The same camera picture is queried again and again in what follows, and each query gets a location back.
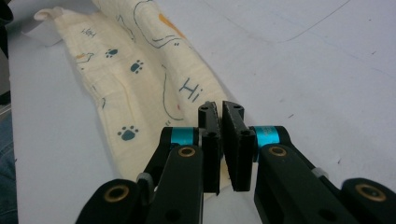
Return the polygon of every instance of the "cloth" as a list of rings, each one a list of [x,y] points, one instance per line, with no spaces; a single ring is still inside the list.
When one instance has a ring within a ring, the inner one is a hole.
[[[153,1],[93,0],[83,15],[45,9],[96,102],[122,177],[135,180],[164,126],[198,125],[198,107],[227,97],[186,37]]]
[[[0,122],[0,223],[18,223],[12,117]]]

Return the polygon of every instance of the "blue denim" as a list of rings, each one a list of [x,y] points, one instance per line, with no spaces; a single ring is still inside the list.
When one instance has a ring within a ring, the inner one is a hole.
[[[0,121],[0,224],[18,223],[12,117]]]

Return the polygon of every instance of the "paw print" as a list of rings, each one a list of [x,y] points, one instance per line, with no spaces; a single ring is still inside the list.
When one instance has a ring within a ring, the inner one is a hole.
[[[118,132],[118,135],[121,136],[122,140],[128,141],[134,139],[138,132],[139,130],[135,129],[134,126],[131,126],[128,129],[126,127],[122,127],[122,131]]]
[[[117,49],[109,49],[106,52],[106,57],[107,58],[112,58],[114,55],[116,55],[119,51]]]
[[[136,63],[132,64],[131,71],[135,72],[136,74],[138,74],[139,71],[143,69],[142,65],[143,65],[143,63],[140,62],[140,60],[137,60]]]

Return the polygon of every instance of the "white surface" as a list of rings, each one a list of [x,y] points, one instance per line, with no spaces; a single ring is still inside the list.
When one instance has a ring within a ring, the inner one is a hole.
[[[244,106],[247,125],[285,126],[337,187],[361,176],[396,191],[394,2],[158,3]],[[9,32],[9,59],[20,223],[74,223],[118,174],[64,43],[46,48],[19,29]],[[205,202],[204,223],[244,222],[260,223],[252,192]]]

